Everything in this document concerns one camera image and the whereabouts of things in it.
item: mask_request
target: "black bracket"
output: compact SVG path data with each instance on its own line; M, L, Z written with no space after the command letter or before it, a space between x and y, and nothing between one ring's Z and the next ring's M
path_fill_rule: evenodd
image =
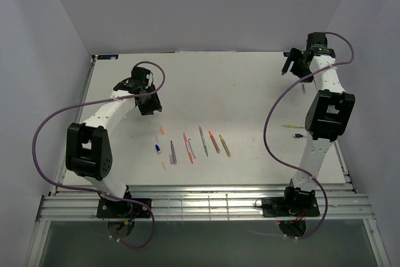
M313 139L335 141L344 133L355 102L353 94L319 90L306 116L306 131ZM334 106L336 112L329 113L329 106Z
M151 76L152 73L150 70L142 67L133 67L131 77L117 83L114 87L114 91L123 90L127 91L129 94L153 92L156 87L153 83L149 85ZM161 112L163 110L157 93L148 97L135 98L135 104L139 107L142 116L154 115L154 111Z
M84 144L91 141L91 149ZM108 132L102 126L92 128L84 123L72 123L67 130L66 167L78 176L90 176L101 181L113 164Z
M328 48L328 40L324 33L311 33L307 37L307 46L304 52L297 48L292 48L290 52L283 53L287 57L286 62L282 68L282 75L286 74L289 70L291 63L293 63L290 72L296 75L298 78L303 78L309 74L310 63L314 56L328 55L335 58L335 52L333 49ZM305 79L304 82L311 83L314 80L314 76L310 76Z
M140 201L141 203L146 204L149 208L151 208L151 198L132 198L132 200ZM115 210L115 205L119 204L129 204L130 210L123 216L118 213L118 210ZM111 201L105 198L101 198L99 200L99 205L97 206L97 218L101 219L111 219L111 218L126 218L129 219L130 217L137 214L136 218L150 218L150 212L143 206L134 203L127 203L125 201Z
M262 215L266 218L270 217L293 217L289 212L289 207L284 197L267 197L261 200ZM320 215L316 199L314 198L309 208L304 208L305 217L318 217Z

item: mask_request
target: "purple marker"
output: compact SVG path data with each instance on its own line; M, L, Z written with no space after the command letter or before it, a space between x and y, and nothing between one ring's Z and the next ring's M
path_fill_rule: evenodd
M171 152L172 152L172 160L174 161L174 164L176 164L177 161L176 161L175 147L172 140L171 140Z

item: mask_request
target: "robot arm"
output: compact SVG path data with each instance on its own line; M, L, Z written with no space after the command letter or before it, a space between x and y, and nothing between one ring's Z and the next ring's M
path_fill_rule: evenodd
M335 63L327 56L313 57L310 69L316 71ZM300 168L318 176L325 155L338 136L346 129L355 98L347 94L335 69L320 73L315 77L319 89L306 116L307 143L300 162ZM305 191L315 189L315 182L301 171L292 178L294 187Z
M155 90L149 84L152 76L147 69L135 66L131 77L114 87L111 98L132 94L144 94ZM107 206L119 216L125 216L131 210L130 204L108 198L111 194L120 198L130 198L128 187L113 173L113 155L109 143L109 134L125 115L136 106L142 115L162 111L158 95L152 94L143 98L127 98L104 104L83 123L72 123L67 131L66 167L74 171L102 191L102 198L108 201Z
M333 49L328 48L324 33L309 34L305 51L292 48L285 55L287 60L282 75L287 73L292 63L291 72L299 78L332 66L336 57ZM305 82L313 80L318 91L306 115L307 143L299 167L316 178L329 148L346 129L355 98L345 92L334 68L319 73L315 78L310 76ZM283 198L263 200L264 216L293 216L298 212L305 212L305 216L319 216L315 189L315 181L310 176L296 171Z

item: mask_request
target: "glass panel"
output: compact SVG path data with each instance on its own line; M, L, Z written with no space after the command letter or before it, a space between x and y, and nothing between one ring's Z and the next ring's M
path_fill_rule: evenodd
M307 222L309 228L315 224ZM326 221L302 241L248 231L280 233L274 221L158 222L144 249L108 239L106 226L52 222L41 266L376 266L362 220ZM128 240L144 241L150 226L136 223Z

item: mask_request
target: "white table surface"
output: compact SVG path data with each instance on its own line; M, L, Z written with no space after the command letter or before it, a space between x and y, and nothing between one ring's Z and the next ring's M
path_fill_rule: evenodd
M126 184L135 185L243 185L286 184L294 174L272 159L263 143L263 126L276 98L297 77L281 76L285 58L282 53L173 53L122 54L117 60L98 60L89 84L86 101L108 98L120 80L129 77L134 64L152 61L166 72L166 83L160 90L161 113L141 116L138 108L129 112L110 136L112 168ZM151 65L143 65L154 73L154 83L161 82L161 73ZM294 139L303 129L284 128L282 124L303 125L305 115L315 97L314 84L306 85L306 93L296 86L278 105L268 127L271 150L281 159L298 166L306 139ZM81 122L99 106L82 111ZM206 157L198 126L206 138ZM166 134L161 135L163 126ZM209 138L211 130L221 153L217 154ZM183 132L191 138L196 159L191 164L183 141ZM228 158L219 134L231 151ZM162 154L154 145L159 139ZM170 165L168 154L173 140L177 165ZM167 170L161 166L164 161ZM344 183L338 156L332 146L326 155L318 179L322 183ZM88 182L67 171L64 184Z

